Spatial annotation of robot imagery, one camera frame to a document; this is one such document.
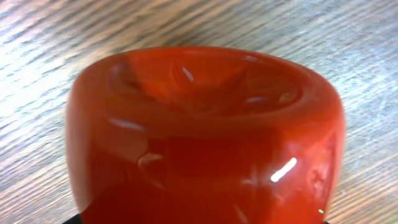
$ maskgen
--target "wood grain surface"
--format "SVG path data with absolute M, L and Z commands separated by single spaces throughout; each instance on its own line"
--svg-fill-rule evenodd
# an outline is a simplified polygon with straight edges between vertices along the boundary
M 0 223 L 76 213 L 64 110 L 107 55 L 152 46 L 255 50 L 324 75 L 345 106 L 335 223 L 398 223 L 397 0 L 0 0 Z

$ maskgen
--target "red glass bowl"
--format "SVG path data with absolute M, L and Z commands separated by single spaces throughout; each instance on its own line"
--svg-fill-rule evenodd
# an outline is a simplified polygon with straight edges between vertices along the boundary
M 135 50 L 73 84 L 67 162 L 84 223 L 322 223 L 344 128 L 337 92 L 296 63 Z

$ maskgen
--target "dark base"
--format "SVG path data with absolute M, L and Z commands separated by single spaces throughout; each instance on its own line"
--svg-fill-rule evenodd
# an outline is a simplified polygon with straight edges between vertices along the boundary
M 68 221 L 64 222 L 63 224 L 83 224 L 83 223 L 80 220 L 80 215 L 77 214 Z

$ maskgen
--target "wooden table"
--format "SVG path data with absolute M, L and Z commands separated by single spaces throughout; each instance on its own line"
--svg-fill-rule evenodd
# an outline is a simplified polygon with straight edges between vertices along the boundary
M 347 119 L 328 221 L 398 223 L 396 0 L 0 0 L 0 223 L 76 213 L 64 147 L 73 80 L 99 58 L 165 45 L 255 50 L 327 77 Z

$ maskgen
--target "orange glass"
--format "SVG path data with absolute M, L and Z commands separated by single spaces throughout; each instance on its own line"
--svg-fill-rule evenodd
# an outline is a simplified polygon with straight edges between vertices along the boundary
M 296 63 L 170 47 L 75 81 L 67 162 L 84 223 L 319 223 L 338 180 L 340 98 Z

